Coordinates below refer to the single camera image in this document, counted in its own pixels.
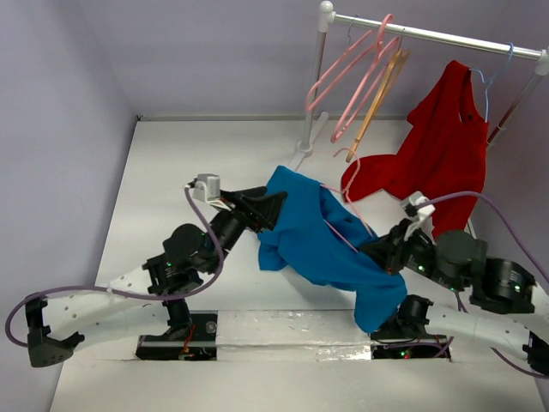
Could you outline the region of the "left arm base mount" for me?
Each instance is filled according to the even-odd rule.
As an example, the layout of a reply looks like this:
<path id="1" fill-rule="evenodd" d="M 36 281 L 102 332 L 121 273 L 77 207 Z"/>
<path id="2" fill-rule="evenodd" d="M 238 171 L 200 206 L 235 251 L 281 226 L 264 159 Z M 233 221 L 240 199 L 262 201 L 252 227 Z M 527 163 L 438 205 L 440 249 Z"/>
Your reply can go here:
<path id="1" fill-rule="evenodd" d="M 141 361 L 216 361 L 218 312 L 191 312 L 185 300 L 163 302 L 168 316 L 161 335 L 141 335 Z"/>

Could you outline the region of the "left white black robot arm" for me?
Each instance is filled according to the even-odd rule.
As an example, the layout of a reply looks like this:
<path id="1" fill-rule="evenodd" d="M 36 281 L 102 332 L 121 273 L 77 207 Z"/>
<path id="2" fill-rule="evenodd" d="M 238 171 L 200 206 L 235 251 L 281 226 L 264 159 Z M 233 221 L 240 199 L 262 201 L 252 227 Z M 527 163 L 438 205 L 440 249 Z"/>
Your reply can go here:
<path id="1" fill-rule="evenodd" d="M 187 299 L 220 277 L 231 249 L 243 232 L 275 228 L 287 199 L 284 191 L 268 194 L 264 186 L 244 191 L 210 190 L 199 180 L 184 187 L 216 210 L 200 227 L 185 223 L 162 243 L 161 254 L 104 285 L 59 287 L 26 298 L 27 354 L 34 368 L 65 362 L 76 351 L 124 336 L 147 335 L 153 324 L 167 340 L 188 338 L 193 321 Z"/>

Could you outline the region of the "thin pink wire hanger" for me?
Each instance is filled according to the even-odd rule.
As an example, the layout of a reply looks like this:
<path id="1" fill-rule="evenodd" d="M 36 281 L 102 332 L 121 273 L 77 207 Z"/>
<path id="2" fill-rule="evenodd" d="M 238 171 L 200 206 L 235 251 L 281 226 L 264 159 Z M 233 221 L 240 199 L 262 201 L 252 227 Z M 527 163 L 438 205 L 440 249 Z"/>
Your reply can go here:
<path id="1" fill-rule="evenodd" d="M 345 151 L 348 155 L 351 155 L 353 159 L 356 160 L 357 166 L 355 169 L 355 172 L 353 173 L 352 177 L 350 178 L 348 184 L 343 189 L 336 189 L 334 187 L 328 186 L 326 184 L 321 184 L 321 186 L 328 190 L 332 191 L 334 193 L 340 194 L 344 200 L 347 201 L 347 205 L 351 207 L 352 212 L 356 216 L 357 219 L 360 220 L 362 226 L 365 228 L 367 233 L 369 235 L 373 235 L 373 231 L 370 227 L 370 225 L 367 223 L 367 221 L 362 217 L 360 212 L 356 209 L 354 206 L 354 202 L 351 200 L 349 196 L 349 189 L 353 181 L 355 180 L 356 176 L 359 173 L 360 170 L 360 158 L 357 156 L 356 151 L 352 148 L 340 148 L 338 149 L 334 154 L 333 157 L 337 157 L 341 152 Z M 359 253 L 359 249 L 357 249 L 345 236 L 343 236 L 329 221 L 324 219 L 325 224 L 328 226 L 328 228 L 337 236 L 339 237 L 351 250 L 353 250 L 355 253 Z"/>

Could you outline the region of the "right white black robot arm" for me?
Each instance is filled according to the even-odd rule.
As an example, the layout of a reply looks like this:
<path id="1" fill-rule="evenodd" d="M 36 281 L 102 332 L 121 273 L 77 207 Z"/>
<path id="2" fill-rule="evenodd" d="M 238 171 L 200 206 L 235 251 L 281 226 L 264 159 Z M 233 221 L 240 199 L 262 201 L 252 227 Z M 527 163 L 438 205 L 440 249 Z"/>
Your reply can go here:
<path id="1" fill-rule="evenodd" d="M 461 300 L 453 310 L 410 294 L 372 333 L 373 339 L 395 346 L 435 335 L 467 338 L 499 357 L 510 354 L 526 361 L 526 373 L 533 378 L 548 378 L 548 300 L 520 264 L 488 256 L 486 242 L 464 231 L 432 241 L 409 219 L 359 250 L 392 276 L 407 268 L 453 294 L 468 291 L 470 305 L 496 314 L 484 318 L 469 313 Z"/>

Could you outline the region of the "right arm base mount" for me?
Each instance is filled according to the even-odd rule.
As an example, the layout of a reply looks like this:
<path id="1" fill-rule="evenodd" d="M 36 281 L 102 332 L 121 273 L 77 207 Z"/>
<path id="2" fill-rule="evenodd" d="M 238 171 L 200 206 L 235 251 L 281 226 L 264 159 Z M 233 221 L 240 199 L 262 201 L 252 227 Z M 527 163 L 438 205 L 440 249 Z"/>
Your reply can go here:
<path id="1" fill-rule="evenodd" d="M 426 331 L 433 302 L 410 294 L 378 330 L 370 334 L 373 360 L 443 359 L 450 361 L 452 337 Z"/>

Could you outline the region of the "blue t shirt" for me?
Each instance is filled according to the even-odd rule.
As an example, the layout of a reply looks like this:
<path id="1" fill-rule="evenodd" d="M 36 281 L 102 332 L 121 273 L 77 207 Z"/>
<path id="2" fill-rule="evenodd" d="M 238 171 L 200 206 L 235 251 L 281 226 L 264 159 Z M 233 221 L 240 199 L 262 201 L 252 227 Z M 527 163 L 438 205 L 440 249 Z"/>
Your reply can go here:
<path id="1" fill-rule="evenodd" d="M 260 269 L 289 266 L 314 285 L 354 292 L 356 325 L 366 333 L 378 330 L 404 301 L 407 288 L 400 274 L 388 274 L 359 251 L 377 236 L 320 182 L 278 166 L 267 193 L 283 191 L 287 198 L 274 229 L 258 235 Z"/>

